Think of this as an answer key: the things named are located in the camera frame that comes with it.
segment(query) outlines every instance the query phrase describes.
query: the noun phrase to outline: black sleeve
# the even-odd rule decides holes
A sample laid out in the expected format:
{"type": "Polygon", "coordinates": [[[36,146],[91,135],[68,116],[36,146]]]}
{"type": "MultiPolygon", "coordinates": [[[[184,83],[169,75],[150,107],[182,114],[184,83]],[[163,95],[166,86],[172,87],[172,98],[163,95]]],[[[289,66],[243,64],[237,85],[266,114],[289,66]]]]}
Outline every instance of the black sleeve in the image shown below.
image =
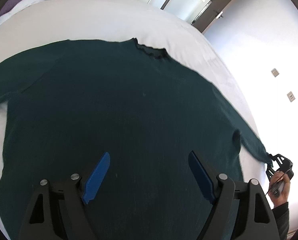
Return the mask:
{"type": "Polygon", "coordinates": [[[289,203],[286,202],[272,209],[272,212],[276,219],[280,240],[286,240],[289,231],[289,203]]]}

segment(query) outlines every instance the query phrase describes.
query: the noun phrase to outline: wall socket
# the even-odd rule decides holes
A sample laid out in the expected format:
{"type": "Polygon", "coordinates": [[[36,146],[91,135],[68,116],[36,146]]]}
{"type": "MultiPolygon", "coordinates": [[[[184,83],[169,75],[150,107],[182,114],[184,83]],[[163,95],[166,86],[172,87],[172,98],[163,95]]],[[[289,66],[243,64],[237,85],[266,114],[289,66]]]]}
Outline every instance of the wall socket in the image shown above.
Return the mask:
{"type": "Polygon", "coordinates": [[[294,95],[293,95],[293,93],[291,91],[289,93],[287,93],[287,96],[288,96],[290,102],[292,102],[292,101],[295,100],[295,97],[294,97],[294,95]]]}

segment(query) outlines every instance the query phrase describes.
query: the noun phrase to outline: wall switch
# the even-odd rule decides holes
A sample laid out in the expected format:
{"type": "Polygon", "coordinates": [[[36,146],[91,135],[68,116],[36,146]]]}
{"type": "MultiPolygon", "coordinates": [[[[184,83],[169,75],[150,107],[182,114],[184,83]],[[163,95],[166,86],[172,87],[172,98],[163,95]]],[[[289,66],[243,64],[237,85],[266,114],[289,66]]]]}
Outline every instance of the wall switch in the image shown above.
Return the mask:
{"type": "Polygon", "coordinates": [[[279,71],[276,70],[276,68],[271,70],[272,75],[274,75],[274,77],[276,77],[277,75],[279,75],[279,71]]]}

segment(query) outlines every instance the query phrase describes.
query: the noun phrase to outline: human hand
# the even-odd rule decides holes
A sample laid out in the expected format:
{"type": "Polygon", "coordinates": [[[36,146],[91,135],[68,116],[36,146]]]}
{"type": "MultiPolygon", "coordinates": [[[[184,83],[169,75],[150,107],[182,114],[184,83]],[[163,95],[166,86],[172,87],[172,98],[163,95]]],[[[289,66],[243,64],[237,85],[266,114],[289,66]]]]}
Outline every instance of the human hand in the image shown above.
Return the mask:
{"type": "Polygon", "coordinates": [[[270,184],[269,184],[269,189],[270,189],[275,182],[280,181],[280,180],[284,181],[284,188],[278,198],[274,197],[271,190],[269,190],[269,192],[268,192],[268,195],[269,195],[271,201],[273,202],[275,208],[286,203],[288,201],[288,197],[289,197],[290,179],[287,174],[284,174],[284,175],[283,174],[284,174],[284,172],[282,172],[282,171],[275,172],[274,175],[272,176],[270,184]]]}

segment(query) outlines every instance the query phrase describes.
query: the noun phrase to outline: person's arm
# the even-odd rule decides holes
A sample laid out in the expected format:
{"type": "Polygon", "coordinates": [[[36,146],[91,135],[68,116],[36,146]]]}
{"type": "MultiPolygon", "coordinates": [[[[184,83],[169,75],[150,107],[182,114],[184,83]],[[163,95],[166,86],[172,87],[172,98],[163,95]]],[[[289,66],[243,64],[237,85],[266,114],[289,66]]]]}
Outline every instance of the person's arm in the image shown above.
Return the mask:
{"type": "Polygon", "coordinates": [[[282,171],[277,171],[273,177],[271,178],[269,188],[272,186],[273,183],[276,181],[283,180],[284,181],[284,188],[278,198],[275,198],[271,191],[268,192],[268,195],[271,201],[274,204],[274,209],[272,210],[273,215],[276,219],[276,225],[278,227],[280,240],[286,240],[287,234],[289,231],[289,203],[288,197],[290,192],[290,179],[287,174],[279,179],[283,175],[282,171]]]}

